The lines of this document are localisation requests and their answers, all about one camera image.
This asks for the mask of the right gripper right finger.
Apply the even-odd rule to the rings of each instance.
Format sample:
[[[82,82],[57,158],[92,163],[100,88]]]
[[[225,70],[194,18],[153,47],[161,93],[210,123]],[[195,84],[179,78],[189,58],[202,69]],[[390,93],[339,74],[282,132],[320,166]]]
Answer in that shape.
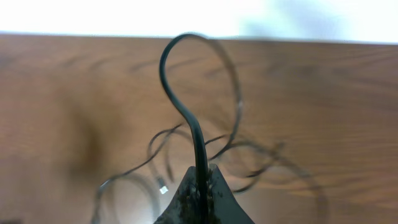
[[[208,174],[209,223],[254,224],[235,199],[216,164],[209,165]]]

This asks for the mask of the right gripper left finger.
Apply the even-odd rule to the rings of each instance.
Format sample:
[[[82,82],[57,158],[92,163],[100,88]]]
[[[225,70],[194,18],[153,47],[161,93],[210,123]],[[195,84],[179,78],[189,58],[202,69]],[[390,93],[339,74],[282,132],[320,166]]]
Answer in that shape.
[[[200,224],[200,196],[196,187],[196,169],[186,171],[176,193],[154,224]]]

